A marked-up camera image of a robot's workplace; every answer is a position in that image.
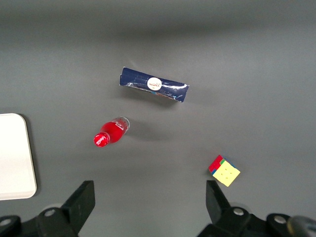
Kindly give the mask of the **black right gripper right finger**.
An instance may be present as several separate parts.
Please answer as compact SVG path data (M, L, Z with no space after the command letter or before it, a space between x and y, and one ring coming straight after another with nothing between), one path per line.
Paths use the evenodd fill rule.
M262 220L231 206L216 181L206 182L206 208L211 223L199 237L314 237L316 221L305 216L271 213Z

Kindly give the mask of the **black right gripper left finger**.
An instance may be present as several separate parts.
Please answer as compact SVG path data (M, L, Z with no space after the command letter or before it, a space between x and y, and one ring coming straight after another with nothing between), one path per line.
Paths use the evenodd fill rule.
M84 181L61 207L47 208L22 222L17 215L0 218L2 237L77 237L95 207L94 182Z

